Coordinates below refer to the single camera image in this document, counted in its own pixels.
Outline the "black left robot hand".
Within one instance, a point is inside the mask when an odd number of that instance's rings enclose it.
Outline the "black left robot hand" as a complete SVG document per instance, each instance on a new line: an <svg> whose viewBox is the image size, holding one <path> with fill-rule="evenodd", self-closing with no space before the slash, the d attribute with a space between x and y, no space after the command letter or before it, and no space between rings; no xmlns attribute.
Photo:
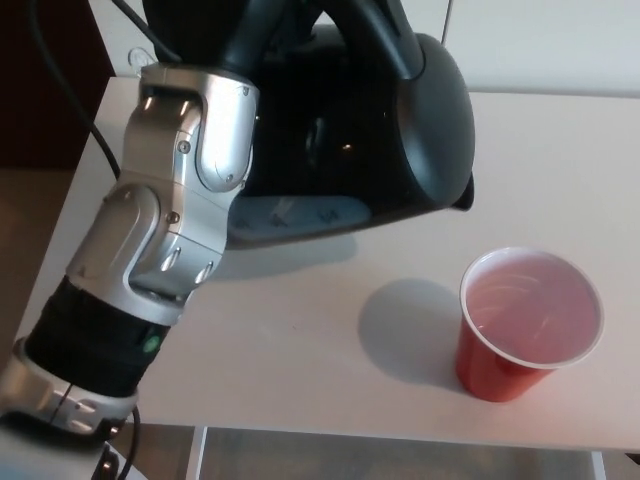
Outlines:
<svg viewBox="0 0 640 480"><path fill-rule="evenodd" d="M267 55L307 41L321 15L314 1L148 0L147 24L168 48L162 63L221 68L250 76Z"/></svg>

